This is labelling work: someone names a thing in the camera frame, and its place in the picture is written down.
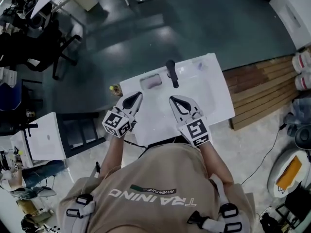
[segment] black handle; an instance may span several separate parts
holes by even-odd
[[[166,65],[167,70],[169,71],[168,77],[171,78],[174,88],[178,88],[179,84],[177,82],[178,77],[177,77],[177,74],[175,71],[175,61],[174,60],[168,60],[165,65]]]

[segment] gray floor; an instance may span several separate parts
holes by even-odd
[[[288,106],[271,113],[265,118],[239,130],[233,131],[229,128],[228,122],[220,122],[210,127],[212,141],[215,149],[227,164],[231,171],[235,183],[242,183],[260,165],[265,154],[272,148],[276,139],[279,126],[283,117],[289,112]],[[267,190],[267,180],[271,168],[276,159],[286,150],[296,148],[293,138],[286,134],[287,128],[279,132],[273,150],[265,158],[258,171],[243,184],[245,193],[253,193],[255,198],[256,213],[261,214],[268,206],[277,208],[282,204],[282,200],[273,198]],[[128,133],[126,140],[136,142],[133,134]],[[44,200],[45,205],[55,208],[58,202],[71,189],[73,182],[78,178],[87,177],[94,168],[94,163],[102,162],[108,147],[109,141],[104,142],[94,148],[75,155],[66,160],[70,172],[62,172],[55,178],[54,190],[57,196]],[[135,161],[143,149],[124,144],[122,166],[126,166]],[[304,180],[302,185],[310,184],[311,180]],[[48,184],[53,183],[53,177],[48,178]],[[278,218],[277,213],[270,211],[274,218]],[[259,217],[256,217],[254,233],[263,233]]]
[[[42,79],[46,112],[93,111],[114,103],[109,86],[143,72],[209,52],[222,70],[292,54],[294,45],[269,3],[263,0],[155,0],[131,7],[124,0],[99,0],[86,13],[69,9],[85,25],[76,67],[61,62],[30,73]]]

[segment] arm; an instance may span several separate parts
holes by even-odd
[[[117,138],[112,137],[107,155],[102,163],[101,172],[98,175],[99,178],[104,179],[110,171],[120,169],[123,156],[124,136]]]
[[[16,190],[18,188],[22,187],[22,173],[21,173],[21,169],[19,168],[15,174],[15,177],[13,177],[12,179],[9,180],[9,185],[13,190]]]
[[[233,177],[225,165],[224,161],[220,158],[211,142],[206,142],[199,146],[201,154],[203,156],[205,168],[208,176],[210,177],[213,173],[216,174],[224,186],[231,186],[234,184]]]

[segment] person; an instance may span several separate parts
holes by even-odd
[[[18,168],[11,170],[2,170],[0,174],[0,186],[12,192],[19,188],[35,187],[42,180],[56,175],[65,169],[65,164],[60,160],[53,160],[45,165],[36,166],[29,169],[21,169],[21,163],[18,163]]]
[[[253,230],[254,199],[234,184],[209,141],[199,148],[183,143],[155,146],[121,168],[123,144],[124,137],[113,137],[98,178],[78,179],[61,200],[57,209],[61,229],[66,228],[66,210],[83,191],[91,193],[96,203],[87,233],[202,232],[187,221],[195,211],[218,219],[220,197],[210,180],[215,174],[229,202],[245,212],[250,225],[245,232]]]

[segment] white cabinet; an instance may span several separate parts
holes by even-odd
[[[297,49],[311,44],[311,0],[271,0]]]

